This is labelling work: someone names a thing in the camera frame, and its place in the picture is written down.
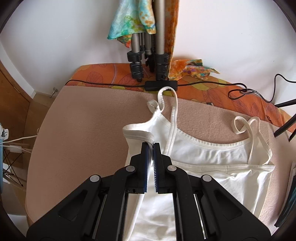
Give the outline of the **white camisole top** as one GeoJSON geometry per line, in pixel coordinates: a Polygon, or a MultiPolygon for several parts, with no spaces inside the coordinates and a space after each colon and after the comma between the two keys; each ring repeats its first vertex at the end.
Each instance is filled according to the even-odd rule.
{"type": "Polygon", "coordinates": [[[177,240],[173,195],[158,194],[154,184],[153,145],[158,143],[163,155],[169,156],[174,166],[189,175],[209,175],[235,197],[256,218],[262,211],[274,164],[272,151],[260,131],[260,119],[248,120],[237,116],[233,132],[248,134],[248,138],[229,144],[199,140],[177,127],[178,100],[171,103],[171,117],[163,116],[165,101],[163,87],[157,99],[147,103],[152,113],[150,120],[123,128],[128,144],[126,165],[140,153],[142,143],[150,149],[147,191],[131,194],[127,203],[124,240],[177,240]]]}

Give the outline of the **dark green folded garment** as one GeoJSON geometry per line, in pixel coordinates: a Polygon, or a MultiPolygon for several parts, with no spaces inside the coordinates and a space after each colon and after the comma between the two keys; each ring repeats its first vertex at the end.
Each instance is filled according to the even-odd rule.
{"type": "Polygon", "coordinates": [[[290,169],[290,176],[288,179],[287,192],[283,202],[282,209],[280,211],[280,216],[278,217],[275,227],[280,227],[288,215],[292,212],[292,209],[295,207],[295,162],[292,163],[290,169]]]}

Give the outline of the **orange floral bed sheet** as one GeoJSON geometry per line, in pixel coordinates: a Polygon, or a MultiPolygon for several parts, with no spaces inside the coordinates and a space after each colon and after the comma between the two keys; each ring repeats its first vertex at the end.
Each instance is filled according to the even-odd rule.
{"type": "MultiPolygon", "coordinates": [[[[143,92],[144,83],[154,80],[155,75],[149,71],[148,67],[144,67],[142,82],[137,82],[132,78],[129,64],[108,63],[79,67],[66,85],[106,87],[143,92]]],[[[239,97],[238,93],[232,92],[235,87],[229,86],[222,79],[209,76],[208,83],[189,85],[195,81],[196,78],[189,75],[179,79],[178,97],[200,103],[212,103],[216,107],[236,111],[248,116],[258,116],[261,120],[277,127],[281,127],[290,119],[290,115],[284,110],[275,107],[272,103],[266,103],[258,96],[247,95],[239,97]]]]}

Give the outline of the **wooden furniture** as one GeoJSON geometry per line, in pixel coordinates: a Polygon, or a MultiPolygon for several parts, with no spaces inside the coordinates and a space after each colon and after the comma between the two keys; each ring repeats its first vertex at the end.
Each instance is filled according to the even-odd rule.
{"type": "Polygon", "coordinates": [[[22,137],[32,99],[20,88],[3,64],[0,98],[1,124],[9,130],[9,140],[22,137]]]}

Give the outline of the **folded silver tripod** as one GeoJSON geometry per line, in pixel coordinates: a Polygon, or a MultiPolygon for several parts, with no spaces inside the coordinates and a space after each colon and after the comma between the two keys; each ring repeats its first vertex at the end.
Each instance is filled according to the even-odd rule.
{"type": "Polygon", "coordinates": [[[131,50],[127,53],[132,78],[141,82],[144,77],[142,57],[149,70],[156,73],[156,80],[168,78],[169,54],[165,52],[165,1],[153,1],[156,33],[132,34],[131,50]]]}

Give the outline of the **colourful silk scarf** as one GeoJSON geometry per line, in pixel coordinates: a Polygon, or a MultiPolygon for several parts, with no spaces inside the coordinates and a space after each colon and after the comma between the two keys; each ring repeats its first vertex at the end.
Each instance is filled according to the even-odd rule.
{"type": "MultiPolygon", "coordinates": [[[[179,1],[165,1],[165,52],[174,50],[178,22],[179,1]]],[[[132,34],[157,33],[156,14],[152,12],[152,1],[120,1],[113,18],[107,39],[118,40],[126,47],[131,46],[132,34]]],[[[204,67],[201,59],[170,60],[168,78],[179,80],[185,75],[207,79],[213,68],[204,67]]]]}

